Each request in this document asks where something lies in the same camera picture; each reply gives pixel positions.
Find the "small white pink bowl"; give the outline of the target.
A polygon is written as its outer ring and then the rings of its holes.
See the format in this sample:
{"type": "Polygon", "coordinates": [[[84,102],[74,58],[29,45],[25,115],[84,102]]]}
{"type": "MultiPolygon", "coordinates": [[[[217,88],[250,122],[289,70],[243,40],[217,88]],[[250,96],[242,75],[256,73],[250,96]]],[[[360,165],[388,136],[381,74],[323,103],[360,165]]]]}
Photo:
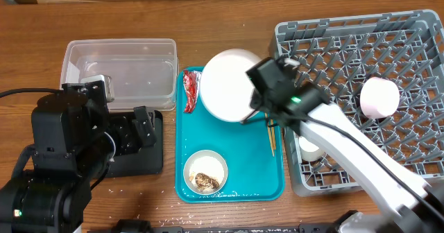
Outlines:
{"type": "Polygon", "coordinates": [[[383,78],[369,78],[361,88],[360,108],[369,119],[382,119],[393,115],[400,103],[398,86],[383,78]]]}

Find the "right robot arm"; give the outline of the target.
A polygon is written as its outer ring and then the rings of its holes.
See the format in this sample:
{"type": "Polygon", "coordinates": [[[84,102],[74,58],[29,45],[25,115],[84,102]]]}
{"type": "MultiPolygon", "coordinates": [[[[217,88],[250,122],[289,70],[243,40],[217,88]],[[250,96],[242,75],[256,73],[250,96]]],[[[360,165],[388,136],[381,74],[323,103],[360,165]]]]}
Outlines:
{"type": "Polygon", "coordinates": [[[443,187],[389,157],[311,83],[252,77],[251,105],[322,148],[372,198],[380,213],[349,212],[331,232],[442,232],[443,187]]]}

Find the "large white plate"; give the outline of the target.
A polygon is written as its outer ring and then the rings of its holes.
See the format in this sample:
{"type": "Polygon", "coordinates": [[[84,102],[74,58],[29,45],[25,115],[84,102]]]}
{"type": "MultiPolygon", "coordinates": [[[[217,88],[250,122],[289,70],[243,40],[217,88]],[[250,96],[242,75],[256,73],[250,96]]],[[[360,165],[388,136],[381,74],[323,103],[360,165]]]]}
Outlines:
{"type": "Polygon", "coordinates": [[[200,99],[206,110],[226,122],[240,122],[253,113],[254,86],[246,72],[261,61],[244,49],[229,49],[214,56],[203,68],[200,99]]]}

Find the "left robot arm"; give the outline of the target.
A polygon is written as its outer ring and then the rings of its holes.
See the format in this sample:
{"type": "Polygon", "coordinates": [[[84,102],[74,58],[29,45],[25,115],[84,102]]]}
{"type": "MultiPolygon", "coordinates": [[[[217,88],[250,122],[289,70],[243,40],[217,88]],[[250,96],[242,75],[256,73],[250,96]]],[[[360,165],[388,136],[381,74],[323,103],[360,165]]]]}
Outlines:
{"type": "Polygon", "coordinates": [[[1,188],[2,232],[80,231],[112,158],[157,143],[160,112],[141,106],[111,114],[108,86],[97,80],[41,90],[31,113],[34,142],[1,188]]]}

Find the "white paper cup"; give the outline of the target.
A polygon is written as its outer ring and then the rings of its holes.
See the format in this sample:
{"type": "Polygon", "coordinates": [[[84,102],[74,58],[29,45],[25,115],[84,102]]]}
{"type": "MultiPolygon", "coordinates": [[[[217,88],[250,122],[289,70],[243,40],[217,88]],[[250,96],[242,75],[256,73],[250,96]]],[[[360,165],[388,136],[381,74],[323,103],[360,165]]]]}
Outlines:
{"type": "Polygon", "coordinates": [[[298,144],[300,149],[301,158],[307,162],[313,162],[321,158],[325,151],[319,148],[317,145],[311,143],[302,136],[298,138],[298,144]]]}

